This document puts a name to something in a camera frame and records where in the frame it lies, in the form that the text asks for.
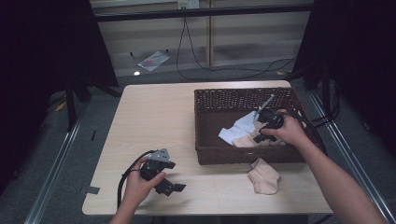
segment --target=cable on floor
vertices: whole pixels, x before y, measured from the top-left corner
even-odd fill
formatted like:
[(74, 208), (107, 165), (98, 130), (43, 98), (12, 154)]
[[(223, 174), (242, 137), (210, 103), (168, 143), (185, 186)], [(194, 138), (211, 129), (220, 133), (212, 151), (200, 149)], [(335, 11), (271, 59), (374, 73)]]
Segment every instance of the cable on floor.
[[(182, 43), (182, 40), (183, 40), (184, 32), (185, 32), (186, 30), (187, 30), (187, 33), (188, 33), (188, 36), (189, 36), (189, 40), (190, 40), (190, 46), (191, 46), (192, 56), (193, 56), (195, 62), (196, 62), (202, 69), (204, 69), (204, 70), (206, 70), (206, 71), (210, 71), (210, 72), (225, 71), (225, 70), (241, 70), (241, 71), (258, 72), (258, 73), (254, 74), (254, 75), (246, 76), (246, 77), (237, 77), (237, 78), (218, 78), (218, 79), (213, 79), (213, 78), (211, 78), (210, 80), (216, 80), (216, 81), (223, 80), (223, 81), (226, 81), (226, 80), (238, 80), (238, 79), (245, 79), (245, 78), (256, 77), (256, 76), (259, 76), (259, 75), (264, 74), (264, 73), (266, 73), (266, 72), (278, 71), (279, 69), (282, 69), (282, 68), (286, 67), (289, 63), (291, 63), (292, 61), (294, 61), (294, 60), (296, 59), (296, 56), (295, 56), (295, 57), (293, 57), (293, 58), (291, 58), (291, 59), (280, 59), (280, 60), (276, 60), (276, 61), (271, 62), (271, 63), (267, 66), (266, 69), (252, 69), (252, 68), (217, 68), (217, 69), (214, 69), (214, 68), (206, 68), (206, 67), (203, 67), (203, 66), (201, 66), (201, 64), (198, 62), (198, 60), (197, 60), (197, 58), (196, 58), (196, 56), (195, 56), (194, 47), (193, 47), (192, 40), (191, 40), (191, 35), (190, 35), (189, 25), (187, 24), (186, 18), (184, 18), (183, 30), (182, 30), (182, 32), (181, 32), (180, 41), (179, 41), (178, 48), (177, 48), (176, 67), (177, 67), (178, 73), (179, 73), (182, 77), (184, 77), (184, 78), (186, 78), (186, 79), (188, 79), (188, 80), (201, 80), (201, 81), (204, 81), (204, 80), (208, 80), (208, 78), (185, 77), (185, 76), (181, 73), (181, 71), (179, 70), (179, 68), (178, 68), (178, 57), (179, 57), (179, 52), (180, 52), (180, 46), (181, 46), (181, 43)], [(274, 63), (281, 62), (281, 61), (287, 61), (287, 62), (286, 62), (284, 65), (282, 65), (282, 66), (280, 66), (280, 67), (278, 67), (278, 68), (276, 68), (276, 69), (270, 69), (271, 66), (272, 66)]]

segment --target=beige fabric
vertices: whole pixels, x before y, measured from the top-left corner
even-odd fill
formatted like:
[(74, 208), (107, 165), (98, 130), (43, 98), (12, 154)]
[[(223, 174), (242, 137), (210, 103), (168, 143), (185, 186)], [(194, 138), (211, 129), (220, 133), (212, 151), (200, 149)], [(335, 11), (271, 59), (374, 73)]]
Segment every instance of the beige fabric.
[(235, 138), (233, 140), (233, 145), (235, 147), (269, 147), (271, 145), (271, 140), (266, 139), (260, 143), (256, 143), (253, 138), (259, 135), (259, 131), (255, 130), (252, 133), (245, 135), (240, 138)]
[(275, 194), (277, 192), (277, 180), (279, 173), (266, 161), (258, 158), (251, 164), (253, 168), (248, 176), (253, 183), (254, 192), (262, 194)]

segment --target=wicker basket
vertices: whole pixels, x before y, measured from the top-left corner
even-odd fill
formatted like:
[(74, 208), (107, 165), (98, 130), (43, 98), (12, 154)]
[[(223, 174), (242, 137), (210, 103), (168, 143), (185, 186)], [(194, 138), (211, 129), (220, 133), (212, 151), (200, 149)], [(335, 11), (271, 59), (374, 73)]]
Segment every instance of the wicker basket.
[[(267, 106), (287, 109), (306, 118), (293, 88), (208, 89), (195, 90), (195, 149), (198, 162), (206, 164), (252, 163), (258, 158), (267, 162), (304, 162), (292, 145), (278, 147), (233, 147), (219, 138), (222, 128), (231, 128), (236, 120), (257, 110), (271, 94), (275, 97)], [(304, 128), (316, 143), (313, 132)]]

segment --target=light wooden tabletop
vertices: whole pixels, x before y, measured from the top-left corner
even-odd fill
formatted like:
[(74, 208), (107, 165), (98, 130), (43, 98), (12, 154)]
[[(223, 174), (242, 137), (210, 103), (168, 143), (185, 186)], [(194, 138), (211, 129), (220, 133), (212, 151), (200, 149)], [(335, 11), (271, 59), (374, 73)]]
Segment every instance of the light wooden tabletop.
[(127, 86), (87, 194), (86, 215), (113, 215), (123, 172), (149, 150), (166, 147), (174, 169), (166, 178), (185, 184), (169, 197), (153, 189), (138, 215), (329, 214), (318, 183), (305, 163), (271, 164), (279, 173), (278, 192), (256, 194), (249, 164), (200, 165), (195, 151), (194, 90), (290, 87), (287, 81), (201, 82)]

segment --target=crumpled cloth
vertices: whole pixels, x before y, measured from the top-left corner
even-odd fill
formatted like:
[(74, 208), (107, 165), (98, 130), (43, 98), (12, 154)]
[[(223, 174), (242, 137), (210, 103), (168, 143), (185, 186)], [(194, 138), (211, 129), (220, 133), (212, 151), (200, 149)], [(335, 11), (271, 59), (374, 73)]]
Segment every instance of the crumpled cloth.
[(248, 177), (253, 183), (254, 192), (261, 194), (275, 194), (279, 173), (262, 158), (251, 164), (253, 168), (248, 172)]

